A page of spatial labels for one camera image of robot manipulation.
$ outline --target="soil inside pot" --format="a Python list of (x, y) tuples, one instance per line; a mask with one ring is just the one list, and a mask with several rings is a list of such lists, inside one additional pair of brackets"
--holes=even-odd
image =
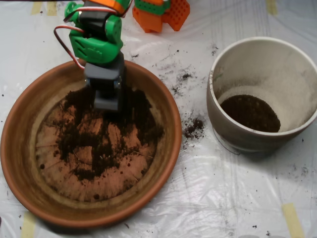
[(273, 109), (263, 100), (251, 95), (226, 99), (222, 109), (236, 122), (263, 132), (278, 132), (281, 123)]
[(144, 92), (125, 88), (123, 109), (93, 108), (89, 87), (69, 92), (43, 121), (37, 164), (47, 184), (78, 201), (118, 196), (149, 169), (163, 136)]

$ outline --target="orange toy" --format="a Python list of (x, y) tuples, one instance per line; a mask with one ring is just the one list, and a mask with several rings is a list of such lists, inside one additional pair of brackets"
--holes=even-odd
[(159, 14), (156, 7), (166, 3), (163, 0), (138, 0), (139, 4), (145, 4), (143, 9), (136, 5), (133, 7), (133, 17), (146, 32), (161, 32), (163, 23), (168, 23), (174, 31), (179, 31), (190, 13), (190, 6), (186, 0), (170, 0), (170, 5), (165, 8), (163, 14)]

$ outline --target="masking tape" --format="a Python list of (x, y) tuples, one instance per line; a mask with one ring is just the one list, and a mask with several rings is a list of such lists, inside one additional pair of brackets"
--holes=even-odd
[(41, 1), (34, 2), (33, 6), (32, 6), (31, 15), (35, 15), (35, 14), (40, 13), (41, 8), (42, 8), (42, 2)]
[(303, 228), (299, 219), (293, 203), (288, 203), (282, 205), (282, 211), (288, 226), (291, 238), (305, 238)]
[(57, 15), (57, 8), (56, 8), (57, 2), (55, 1), (48, 1), (48, 16), (56, 16)]
[(273, 16), (277, 15), (276, 0), (266, 0), (266, 10)]
[(35, 230), (35, 216), (30, 212), (25, 212), (23, 219), (21, 238), (33, 238)]

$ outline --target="plastic sheet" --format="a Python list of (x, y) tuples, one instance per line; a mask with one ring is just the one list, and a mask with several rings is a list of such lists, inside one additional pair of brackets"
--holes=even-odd
[[(188, 2), (191, 14), (180, 32), (165, 25), (161, 34), (145, 34), (129, 12), (123, 20), (123, 52), (171, 90), (184, 130), (199, 118), (203, 131), (197, 138), (183, 137), (168, 182), (128, 220), (74, 233), (36, 219), (34, 237), (287, 238), (290, 233), (281, 209), (286, 203), (294, 204), (306, 237), (317, 237), (317, 124), (272, 154), (239, 155), (218, 142), (206, 108), (213, 60), (236, 40), (273, 36), (298, 46), (317, 63), (317, 1)], [(54, 10), (44, 2), (42, 13), (36, 9), (34, 13), (33, 2), (0, 2), (1, 131), (22, 91), (47, 70), (70, 60), (53, 35), (54, 27), (62, 24), (66, 4), (57, 2)], [(68, 32), (59, 34), (70, 47)], [(0, 238), (25, 235), (25, 212), (0, 170)]]

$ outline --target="orange lego-like piece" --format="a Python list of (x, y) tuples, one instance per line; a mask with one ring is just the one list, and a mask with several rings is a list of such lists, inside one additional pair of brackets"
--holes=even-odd
[(174, 31), (179, 31), (190, 13), (190, 6), (186, 0), (171, 0), (169, 12), (164, 13), (162, 19)]
[(146, 33), (161, 32), (163, 26), (162, 16), (151, 14), (133, 7), (133, 17)]
[(158, 5), (158, 6), (163, 5), (163, 0), (142, 0), (142, 1), (154, 4), (154, 5)]
[(114, 10), (116, 10), (117, 12), (119, 12), (120, 14), (124, 13), (123, 6), (115, 0), (89, 0), (89, 1), (93, 1), (93, 2), (99, 3), (101, 5), (111, 7)]

